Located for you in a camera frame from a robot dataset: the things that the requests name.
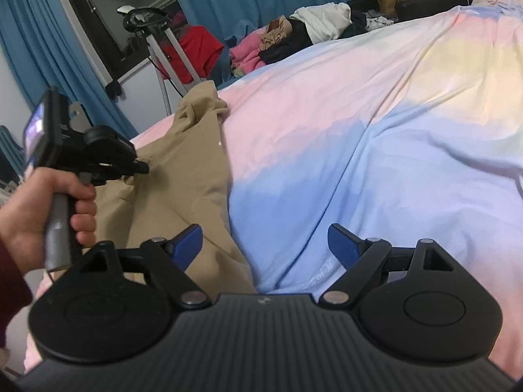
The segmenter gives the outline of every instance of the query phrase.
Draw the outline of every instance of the black ribbed surface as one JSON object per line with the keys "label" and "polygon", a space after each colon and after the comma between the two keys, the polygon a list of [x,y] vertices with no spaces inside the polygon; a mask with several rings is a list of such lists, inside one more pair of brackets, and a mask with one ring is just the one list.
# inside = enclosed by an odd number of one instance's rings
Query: black ribbed surface
{"label": "black ribbed surface", "polygon": [[77,368],[45,361],[19,382],[28,392],[506,392],[512,384],[487,360],[447,368],[395,360],[348,314],[308,296],[248,295],[183,314],[130,360]]}

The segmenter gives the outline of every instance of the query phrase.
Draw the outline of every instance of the finger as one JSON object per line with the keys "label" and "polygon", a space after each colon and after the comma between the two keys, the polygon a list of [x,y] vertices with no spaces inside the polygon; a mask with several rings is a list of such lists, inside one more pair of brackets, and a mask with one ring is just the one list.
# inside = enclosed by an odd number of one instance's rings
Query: finger
{"label": "finger", "polygon": [[96,245],[96,236],[94,233],[88,233],[87,231],[80,231],[76,233],[76,240],[84,248],[92,248]]}
{"label": "finger", "polygon": [[47,181],[54,193],[67,193],[78,200],[93,200],[96,197],[96,190],[92,184],[82,184],[78,176],[72,172],[37,168],[29,180]]}
{"label": "finger", "polygon": [[91,200],[79,200],[76,202],[76,213],[96,215],[96,204]]}
{"label": "finger", "polygon": [[96,231],[96,221],[92,215],[75,214],[71,217],[71,227],[75,231],[87,231],[94,233]]}

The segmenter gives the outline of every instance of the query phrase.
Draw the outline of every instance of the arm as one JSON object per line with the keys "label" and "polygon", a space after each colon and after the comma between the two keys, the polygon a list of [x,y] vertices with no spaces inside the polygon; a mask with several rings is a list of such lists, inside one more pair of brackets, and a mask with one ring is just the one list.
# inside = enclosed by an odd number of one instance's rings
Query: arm
{"label": "arm", "polygon": [[0,348],[13,316],[32,301],[23,276],[43,268],[45,223],[55,193],[78,199],[70,221],[78,242],[85,247],[96,242],[94,187],[71,172],[36,169],[0,209]]}

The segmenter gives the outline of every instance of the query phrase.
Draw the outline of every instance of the red cloth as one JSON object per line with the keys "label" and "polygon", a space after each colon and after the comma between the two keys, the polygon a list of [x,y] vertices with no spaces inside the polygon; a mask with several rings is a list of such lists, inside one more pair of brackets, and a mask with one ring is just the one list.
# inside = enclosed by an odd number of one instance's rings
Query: red cloth
{"label": "red cloth", "polygon": [[0,348],[5,347],[5,331],[11,319],[32,301],[32,294],[18,267],[0,241]]}
{"label": "red cloth", "polygon": [[[200,78],[207,78],[211,74],[224,47],[204,26],[191,26],[190,30],[179,40],[179,43]],[[193,82],[193,77],[181,61],[171,42],[166,40],[160,47],[167,55],[167,59],[180,81],[183,84]],[[159,67],[164,77],[169,78],[164,67],[161,65]]]}

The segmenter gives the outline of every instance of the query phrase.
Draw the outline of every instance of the pink clothing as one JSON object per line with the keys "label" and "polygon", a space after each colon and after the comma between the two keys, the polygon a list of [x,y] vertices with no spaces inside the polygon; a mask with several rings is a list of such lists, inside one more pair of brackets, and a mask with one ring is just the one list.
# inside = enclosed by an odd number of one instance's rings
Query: pink clothing
{"label": "pink clothing", "polygon": [[229,50],[232,67],[240,68],[244,74],[265,66],[258,54],[260,54],[260,35],[267,31],[264,26],[245,37],[240,44]]}

